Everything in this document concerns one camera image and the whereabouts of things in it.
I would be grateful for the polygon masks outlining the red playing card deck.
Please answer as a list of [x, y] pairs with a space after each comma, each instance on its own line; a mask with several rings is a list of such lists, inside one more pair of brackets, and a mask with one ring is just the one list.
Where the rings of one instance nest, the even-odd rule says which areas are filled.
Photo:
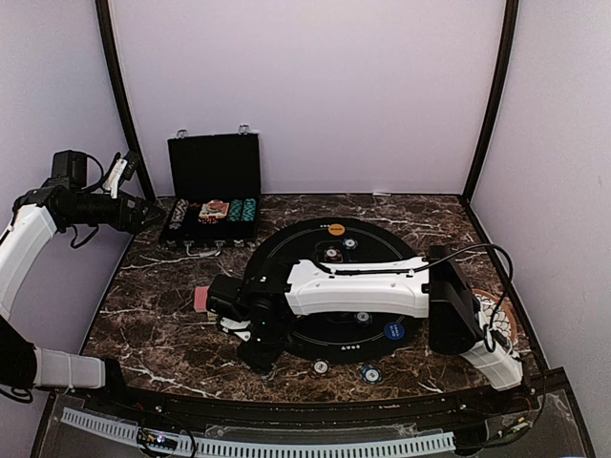
[[199, 286], [195, 289], [193, 308], [196, 313], [207, 311], [208, 286]]

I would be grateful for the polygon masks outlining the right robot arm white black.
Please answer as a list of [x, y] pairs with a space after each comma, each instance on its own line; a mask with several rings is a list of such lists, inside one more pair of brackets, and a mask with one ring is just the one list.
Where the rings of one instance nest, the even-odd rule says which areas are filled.
[[433, 352], [463, 358], [490, 383], [493, 412], [524, 397], [516, 351], [442, 247], [383, 262], [271, 259], [242, 284], [238, 303], [250, 334], [238, 355], [260, 373], [285, 353], [338, 364], [386, 356], [427, 322]]

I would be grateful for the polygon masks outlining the black poker chip case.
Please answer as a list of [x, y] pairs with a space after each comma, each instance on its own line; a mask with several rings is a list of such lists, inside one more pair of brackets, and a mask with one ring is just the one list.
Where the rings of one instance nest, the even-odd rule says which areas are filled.
[[[158, 242], [167, 248], [185, 249], [245, 246], [257, 237], [262, 196], [259, 136], [252, 132], [215, 135], [184, 135], [167, 141], [174, 202]], [[254, 222], [216, 224], [198, 221], [201, 206], [213, 199], [257, 200]], [[169, 228], [170, 217], [179, 199], [189, 202], [178, 230]]]

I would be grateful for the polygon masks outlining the blue green chip stack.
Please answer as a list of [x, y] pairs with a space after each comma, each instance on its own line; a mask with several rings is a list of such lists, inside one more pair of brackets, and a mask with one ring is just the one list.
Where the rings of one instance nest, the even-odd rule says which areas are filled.
[[371, 364], [365, 364], [359, 369], [361, 380], [367, 385], [378, 385], [383, 381], [382, 371]]

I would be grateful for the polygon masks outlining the black white chips in case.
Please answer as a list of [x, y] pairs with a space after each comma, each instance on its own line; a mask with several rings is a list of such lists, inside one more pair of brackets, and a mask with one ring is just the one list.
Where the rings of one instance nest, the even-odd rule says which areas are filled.
[[186, 199], [179, 199], [176, 202], [172, 215], [170, 217], [169, 228], [171, 230], [178, 230], [189, 208], [189, 202]]

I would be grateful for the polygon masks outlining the teal chips in case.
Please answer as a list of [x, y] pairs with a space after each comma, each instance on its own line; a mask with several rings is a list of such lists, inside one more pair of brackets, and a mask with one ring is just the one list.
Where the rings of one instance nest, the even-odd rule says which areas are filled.
[[257, 215], [257, 200], [247, 198], [233, 199], [229, 204], [227, 220], [229, 222], [254, 222]]

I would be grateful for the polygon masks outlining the card box in case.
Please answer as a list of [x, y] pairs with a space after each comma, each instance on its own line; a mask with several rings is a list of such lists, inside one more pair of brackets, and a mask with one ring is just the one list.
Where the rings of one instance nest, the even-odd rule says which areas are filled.
[[230, 204], [228, 202], [213, 199], [204, 203], [198, 214], [198, 221], [202, 224], [216, 224], [228, 215]]

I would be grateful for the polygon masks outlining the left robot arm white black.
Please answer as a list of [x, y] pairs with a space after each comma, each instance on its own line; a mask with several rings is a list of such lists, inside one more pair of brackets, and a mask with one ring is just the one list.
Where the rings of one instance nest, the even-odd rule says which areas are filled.
[[97, 232], [108, 225], [137, 235], [164, 216], [154, 203], [120, 189], [138, 168], [138, 153], [117, 154], [95, 183], [88, 181], [91, 160], [91, 155], [73, 150], [54, 154], [50, 177], [13, 204], [11, 221], [1, 236], [1, 391], [22, 400], [34, 388], [97, 390], [103, 406], [115, 416], [125, 416], [134, 409], [135, 396], [123, 386], [117, 361], [42, 348], [10, 323], [17, 293], [56, 234], [80, 225]]

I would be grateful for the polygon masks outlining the round black poker mat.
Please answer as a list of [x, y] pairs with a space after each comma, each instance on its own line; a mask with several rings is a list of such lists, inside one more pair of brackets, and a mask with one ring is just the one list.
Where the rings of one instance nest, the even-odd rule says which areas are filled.
[[[346, 232], [332, 236], [327, 228], [332, 223], [345, 226]], [[355, 239], [358, 246], [347, 250], [344, 239]], [[291, 224], [267, 238], [253, 253], [245, 267], [244, 277], [253, 280], [263, 274], [271, 260], [325, 260], [328, 247], [342, 253], [335, 262], [384, 262], [414, 258], [416, 253], [400, 237], [358, 219], [308, 219]], [[333, 312], [309, 315], [294, 323], [291, 335], [299, 347], [286, 352], [310, 361], [325, 360], [333, 364], [356, 364], [378, 360], [394, 350], [412, 344], [420, 335], [422, 319], [396, 314], [370, 313], [372, 323], [356, 323], [356, 312]], [[393, 342], [384, 335], [386, 323], [399, 322], [406, 337]]]

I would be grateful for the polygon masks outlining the blue small blind button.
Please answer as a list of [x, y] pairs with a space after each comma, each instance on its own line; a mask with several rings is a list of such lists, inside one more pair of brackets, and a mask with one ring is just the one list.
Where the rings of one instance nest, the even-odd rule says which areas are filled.
[[384, 335], [393, 342], [399, 342], [406, 337], [406, 329], [399, 322], [389, 322], [384, 327]]

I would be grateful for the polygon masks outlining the floral patterned ceramic plate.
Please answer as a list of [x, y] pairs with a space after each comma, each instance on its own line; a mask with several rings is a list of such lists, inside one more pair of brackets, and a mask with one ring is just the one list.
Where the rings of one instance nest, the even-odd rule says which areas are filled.
[[[475, 289], [474, 296], [479, 301], [480, 309], [486, 316], [486, 322], [492, 317], [498, 298], [491, 293]], [[512, 345], [517, 344], [516, 319], [508, 300], [504, 300], [494, 318], [495, 330], [502, 334]]]

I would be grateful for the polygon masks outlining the orange big blind button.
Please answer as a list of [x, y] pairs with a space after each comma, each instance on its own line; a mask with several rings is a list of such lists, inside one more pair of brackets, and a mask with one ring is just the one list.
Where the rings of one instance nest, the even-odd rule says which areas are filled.
[[340, 223], [330, 224], [327, 230], [334, 237], [342, 236], [346, 232], [345, 226]]

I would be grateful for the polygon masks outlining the red white chip stack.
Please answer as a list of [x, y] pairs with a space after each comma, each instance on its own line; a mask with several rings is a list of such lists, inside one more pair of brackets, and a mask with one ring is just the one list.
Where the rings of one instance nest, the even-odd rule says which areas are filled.
[[316, 374], [322, 375], [328, 372], [329, 364], [325, 360], [317, 360], [314, 362], [312, 368]]

